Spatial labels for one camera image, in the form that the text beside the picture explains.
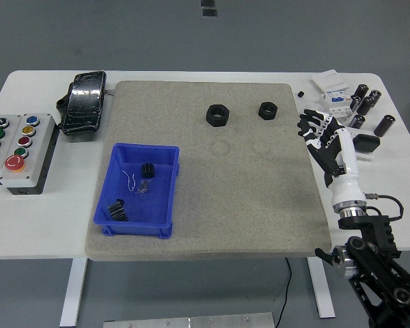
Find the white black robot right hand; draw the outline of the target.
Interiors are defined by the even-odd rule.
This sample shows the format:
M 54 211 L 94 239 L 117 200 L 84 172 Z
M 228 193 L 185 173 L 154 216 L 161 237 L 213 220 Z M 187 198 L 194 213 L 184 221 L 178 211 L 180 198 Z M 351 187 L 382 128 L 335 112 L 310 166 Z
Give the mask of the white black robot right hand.
M 359 188 L 359 172 L 353 140 L 348 129 L 332 115 L 305 109 L 299 115 L 298 135 L 324 171 L 326 187 L 332 192 L 335 213 L 365 212 L 366 196 Z

